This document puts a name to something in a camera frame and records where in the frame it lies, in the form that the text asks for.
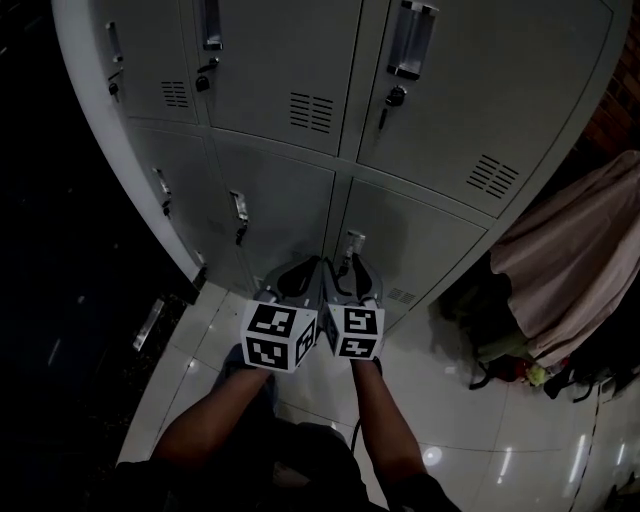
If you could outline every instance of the forearm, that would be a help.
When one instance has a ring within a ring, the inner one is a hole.
[[[392,485],[408,476],[426,473],[418,442],[378,368],[371,361],[355,360],[352,367],[362,436],[378,477]]]
[[[268,376],[263,369],[234,373],[169,425],[152,458],[166,459],[185,469],[202,467],[231,434]]]

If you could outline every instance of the pink cloth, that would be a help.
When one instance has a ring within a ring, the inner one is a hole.
[[[640,152],[627,151],[520,217],[491,249],[509,308],[541,366],[615,311],[640,265]]]

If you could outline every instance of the glossy floor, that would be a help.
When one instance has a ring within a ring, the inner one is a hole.
[[[238,342],[245,303],[204,287],[158,363],[120,461],[148,458],[164,428],[211,389]],[[640,469],[640,386],[616,400],[594,389],[579,404],[571,399],[583,390],[573,388],[556,400],[500,381],[469,391],[468,343],[433,308],[396,328],[381,360],[429,472],[463,511],[591,512]],[[278,379],[279,415],[331,425],[350,442],[358,417],[351,371],[324,337],[294,374]],[[386,506],[361,436],[356,458],[370,499]]]

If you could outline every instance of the locker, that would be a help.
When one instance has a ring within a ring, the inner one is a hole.
[[[216,147],[229,191],[246,202],[241,244],[254,280],[292,258],[322,254],[334,173],[229,142]]]
[[[211,125],[337,154],[360,0],[194,7]]]
[[[176,0],[108,0],[97,6],[118,99],[128,116],[197,122]]]
[[[207,279],[246,290],[224,185],[209,170],[203,140],[139,127],[131,133],[158,208],[170,200],[169,218],[185,245],[207,264]]]
[[[390,190],[354,180],[335,264],[347,232],[365,235],[362,257],[383,283],[390,328],[451,270],[485,230]]]
[[[600,0],[429,6],[392,2],[358,162],[498,217],[579,100],[612,13]]]

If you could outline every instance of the ventilation slot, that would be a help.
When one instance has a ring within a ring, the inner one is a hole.
[[[292,126],[320,133],[331,133],[333,101],[292,92],[289,98],[289,122]]]
[[[412,293],[405,292],[403,290],[399,290],[398,288],[394,288],[387,294],[387,298],[391,300],[396,300],[398,302],[402,302],[402,304],[411,304],[416,296]]]
[[[467,184],[497,199],[509,190],[519,173],[487,155],[482,155],[467,178]]]
[[[189,108],[184,82],[160,82],[160,87],[167,107]]]

